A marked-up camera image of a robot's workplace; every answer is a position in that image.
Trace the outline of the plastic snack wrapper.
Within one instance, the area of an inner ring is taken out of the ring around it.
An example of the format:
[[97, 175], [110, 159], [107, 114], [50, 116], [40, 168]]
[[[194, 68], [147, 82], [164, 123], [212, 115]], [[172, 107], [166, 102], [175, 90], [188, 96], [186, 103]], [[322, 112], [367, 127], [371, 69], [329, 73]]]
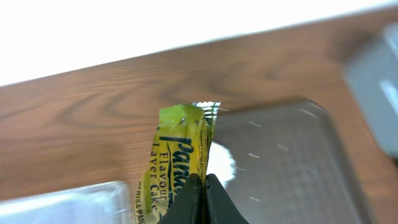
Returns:
[[159, 111], [149, 168], [137, 183], [134, 223], [158, 223], [190, 174], [215, 174], [223, 187], [236, 177], [230, 150], [213, 140], [219, 108], [204, 101]]

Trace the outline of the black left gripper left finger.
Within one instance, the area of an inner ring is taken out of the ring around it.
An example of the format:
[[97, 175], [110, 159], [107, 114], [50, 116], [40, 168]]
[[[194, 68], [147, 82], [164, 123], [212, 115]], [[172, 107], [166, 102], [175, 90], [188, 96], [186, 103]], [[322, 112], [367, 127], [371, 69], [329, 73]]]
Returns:
[[200, 224], [202, 203], [203, 183], [201, 178], [198, 174], [190, 174], [159, 224]]

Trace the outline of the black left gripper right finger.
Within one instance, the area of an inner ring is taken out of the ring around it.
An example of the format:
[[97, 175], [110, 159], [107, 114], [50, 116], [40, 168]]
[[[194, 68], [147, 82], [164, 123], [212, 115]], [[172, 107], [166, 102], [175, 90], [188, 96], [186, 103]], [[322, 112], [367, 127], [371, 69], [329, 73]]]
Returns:
[[205, 180], [205, 223], [249, 224], [214, 174], [208, 174]]

